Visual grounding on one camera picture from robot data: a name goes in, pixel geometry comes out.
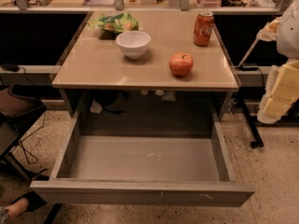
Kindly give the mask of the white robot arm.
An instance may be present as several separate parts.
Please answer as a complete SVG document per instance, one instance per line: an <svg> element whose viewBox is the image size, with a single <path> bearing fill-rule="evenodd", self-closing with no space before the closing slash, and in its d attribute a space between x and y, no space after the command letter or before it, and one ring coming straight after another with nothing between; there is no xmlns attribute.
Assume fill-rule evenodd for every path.
<svg viewBox="0 0 299 224"><path fill-rule="evenodd" d="M281 66L271 66L259 104L258 121L274 124L299 98L299 0L294 0L281 17L267 23L256 37L276 41L278 53L288 58Z"/></svg>

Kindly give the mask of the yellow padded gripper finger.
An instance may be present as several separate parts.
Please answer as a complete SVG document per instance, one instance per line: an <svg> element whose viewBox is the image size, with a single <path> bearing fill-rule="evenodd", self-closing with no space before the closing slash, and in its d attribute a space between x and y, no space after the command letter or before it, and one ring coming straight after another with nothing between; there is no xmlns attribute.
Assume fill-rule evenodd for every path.
<svg viewBox="0 0 299 224"><path fill-rule="evenodd" d="M288 60L282 66L272 65L265 94L259 104L257 120L265 124L279 121L299 99L299 60Z"/></svg>
<svg viewBox="0 0 299 224"><path fill-rule="evenodd" d="M274 20L268 22L263 29L261 29L256 37L259 40L270 42L276 41L278 38L278 26L280 23L281 18L275 18Z"/></svg>

